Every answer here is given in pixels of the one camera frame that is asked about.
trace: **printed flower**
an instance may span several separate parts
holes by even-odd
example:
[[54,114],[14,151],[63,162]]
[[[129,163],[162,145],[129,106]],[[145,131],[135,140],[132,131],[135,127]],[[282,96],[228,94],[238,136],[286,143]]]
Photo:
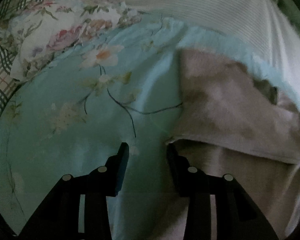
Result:
[[109,88],[116,81],[119,81],[124,85],[128,84],[130,82],[131,74],[131,72],[127,72],[118,76],[102,75],[99,78],[88,78],[83,81],[82,85],[92,89],[96,92],[96,96],[99,96],[104,89]]
[[106,66],[116,66],[118,64],[118,57],[116,53],[121,51],[124,47],[122,45],[105,46],[100,49],[93,49],[82,56],[84,61],[81,63],[81,68],[93,67],[97,64]]
[[55,12],[64,12],[64,13],[69,13],[69,12],[72,12],[72,9],[71,8],[68,8],[66,6],[59,6]]
[[9,36],[7,37],[5,36],[3,38],[0,38],[0,45],[2,48],[8,50],[12,54],[14,55],[18,54],[17,40],[14,39],[12,34],[9,34]]
[[80,34],[82,26],[72,27],[70,30],[61,30],[57,35],[50,38],[48,45],[49,50],[62,50],[74,43]]
[[60,134],[62,130],[66,130],[74,122],[86,123],[86,120],[80,117],[78,109],[74,104],[66,102],[61,107],[58,116],[53,117],[51,120],[53,133]]
[[17,118],[21,115],[21,106],[22,102],[19,104],[16,104],[15,102],[12,102],[9,107],[7,107],[7,116],[11,121],[17,121]]
[[137,96],[138,94],[141,92],[140,89],[133,89],[132,91],[130,91],[124,98],[124,102],[126,104],[130,104],[132,102],[135,102],[137,100]]
[[112,27],[111,21],[105,21],[103,19],[90,20],[89,24],[85,27],[82,34],[82,41],[88,41],[97,35],[100,29],[109,29]]
[[35,57],[37,54],[41,53],[43,51],[40,47],[34,47],[32,51],[32,57]]

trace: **floral bedsheet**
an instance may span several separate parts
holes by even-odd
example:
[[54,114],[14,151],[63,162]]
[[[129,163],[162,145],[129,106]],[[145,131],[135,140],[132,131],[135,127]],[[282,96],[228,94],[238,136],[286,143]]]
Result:
[[162,15],[144,14],[68,49],[14,94],[0,118],[0,213],[16,233],[61,176],[90,173],[127,142],[122,191],[108,199],[112,238],[147,239],[175,194],[163,142],[182,109],[182,48],[226,55],[287,88],[244,42]]
[[32,2],[0,21],[0,45],[16,56],[10,76],[22,83],[67,48],[140,20],[138,11],[118,0]]

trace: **wrinkled fabric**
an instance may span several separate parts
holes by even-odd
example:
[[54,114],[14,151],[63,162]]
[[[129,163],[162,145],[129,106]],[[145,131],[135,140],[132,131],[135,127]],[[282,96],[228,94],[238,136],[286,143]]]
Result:
[[118,0],[46,0],[0,22],[0,45],[15,55],[10,76],[25,82],[75,44],[141,20]]
[[[180,58],[183,112],[169,142],[206,174],[232,174],[287,237],[300,221],[300,114],[281,91],[271,104],[242,63],[197,50]],[[184,232],[186,210],[171,202],[149,239],[182,239],[170,232]]]
[[[90,173],[125,141],[130,157],[122,191],[107,200],[112,238],[150,236],[179,198],[164,142],[181,114],[183,48],[224,54],[255,76],[271,69],[235,37],[151,14],[62,53],[15,93],[0,118],[0,213],[16,233],[64,174]],[[129,114],[107,89],[130,112],[136,138]]]
[[300,164],[300,113],[271,104],[254,87],[243,64],[185,50],[181,53],[181,89],[184,110],[172,141],[206,142]]

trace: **metal screw head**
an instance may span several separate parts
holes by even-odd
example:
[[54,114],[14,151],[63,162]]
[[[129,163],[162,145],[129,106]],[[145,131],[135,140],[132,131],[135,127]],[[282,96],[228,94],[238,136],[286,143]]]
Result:
[[223,176],[225,178],[225,180],[227,181],[232,181],[233,177],[230,174],[226,174],[225,176]]
[[106,166],[101,166],[98,168],[99,172],[106,172],[107,171],[107,167]]
[[71,179],[71,175],[70,175],[70,174],[65,174],[65,175],[62,176],[62,179],[63,179],[64,181],[68,181],[68,180]]
[[196,173],[198,170],[197,170],[196,167],[190,166],[190,167],[188,168],[188,171],[191,172],[191,173]]

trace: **bedding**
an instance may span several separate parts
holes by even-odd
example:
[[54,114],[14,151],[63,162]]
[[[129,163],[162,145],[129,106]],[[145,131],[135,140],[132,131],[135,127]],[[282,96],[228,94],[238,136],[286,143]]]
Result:
[[284,239],[300,221],[300,113],[280,92],[270,102],[227,57],[183,50],[180,72],[169,142],[205,173],[232,174]]
[[113,238],[150,236],[175,197],[164,141],[181,113],[181,48],[240,61],[256,80],[271,76],[239,39],[161,14],[62,53],[0,118],[0,213],[15,232],[63,174],[89,173],[125,141],[131,156],[122,192],[108,199]]
[[[89,173],[126,141],[123,190],[107,200],[112,236],[151,235],[176,197],[164,142],[183,109],[179,49],[241,62],[264,95],[276,101],[278,89],[300,112],[300,39],[269,0],[19,1],[0,7],[0,114],[27,81],[0,118],[0,213],[16,233],[63,174]],[[63,15],[67,29],[55,24]],[[24,18],[32,39],[22,37]],[[41,20],[51,35],[40,34]]]
[[278,69],[300,96],[300,38],[272,0],[125,0],[132,8],[155,11],[203,28],[235,35]]

